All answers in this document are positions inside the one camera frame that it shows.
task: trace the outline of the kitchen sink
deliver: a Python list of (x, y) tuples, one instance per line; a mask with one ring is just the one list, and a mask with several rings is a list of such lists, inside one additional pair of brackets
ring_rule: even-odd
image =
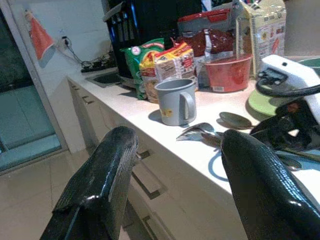
[(119, 77), (118, 71), (111, 71), (100, 75), (87, 77), (86, 80), (98, 85), (101, 88), (106, 88), (121, 83), (121, 78)]

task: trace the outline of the black appliance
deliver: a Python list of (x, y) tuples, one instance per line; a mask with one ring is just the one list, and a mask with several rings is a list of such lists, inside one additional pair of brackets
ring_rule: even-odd
[(139, 46), (152, 39), (164, 38), (165, 48), (172, 47), (170, 37), (178, 36), (177, 19), (202, 10), (201, 0), (108, 0), (107, 23), (119, 74), (132, 78), (123, 48)]

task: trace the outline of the white wall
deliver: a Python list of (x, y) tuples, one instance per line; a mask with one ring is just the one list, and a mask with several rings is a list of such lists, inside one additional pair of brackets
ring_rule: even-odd
[(288, 0), (286, 56), (320, 56), (320, 0)]
[(80, 71), (81, 67), (58, 51), (45, 66), (39, 63), (24, 11), (31, 10), (54, 40), (68, 36), (81, 60), (92, 60), (110, 47), (107, 25), (102, 22), (101, 0), (9, 0), (9, 4), (69, 150), (80, 151), (85, 148), (85, 142), (66, 75)]

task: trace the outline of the green package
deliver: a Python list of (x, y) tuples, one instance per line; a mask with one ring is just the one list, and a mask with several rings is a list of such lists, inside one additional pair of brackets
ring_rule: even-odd
[(121, 50), (124, 52), (126, 64), (128, 65), (130, 73), (133, 77), (138, 99), (147, 98), (144, 81), (139, 70), (139, 64), (150, 51), (162, 52), (165, 50), (164, 43), (165, 42), (163, 38), (157, 38), (147, 41), (141, 46), (132, 46)]

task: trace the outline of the kitchen counter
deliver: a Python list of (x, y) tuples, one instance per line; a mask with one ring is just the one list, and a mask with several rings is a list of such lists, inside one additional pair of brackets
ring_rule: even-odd
[[(176, 141), (176, 137), (187, 126), (167, 126), (161, 122), (159, 106), (146, 100), (138, 100), (129, 88), (114, 85), (101, 88), (85, 78), (105, 73), (73, 74), (68, 79), (73, 84), (85, 89), (102, 105), (123, 119), (124, 123), (134, 127), (138, 133), (147, 136), (151, 145), (156, 145), (172, 162), (180, 161), (186, 175), (203, 191), (226, 209), (236, 213), (231, 188), (222, 165), (220, 151), (202, 141)], [(249, 82), (247, 89), (234, 93), (212, 93), (198, 91), (196, 96), (197, 117), (190, 125), (207, 122), (213, 125), (216, 131), (224, 132), (227, 128), (218, 124), (220, 112), (232, 112), (242, 115), (252, 121), (253, 125), (262, 120), (262, 115), (250, 110), (246, 106), (250, 93), (255, 88), (255, 82)], [(320, 190), (317, 183), (320, 181), (320, 164), (301, 162), (303, 170), (293, 174), (305, 184), (314, 198), (320, 203)]]

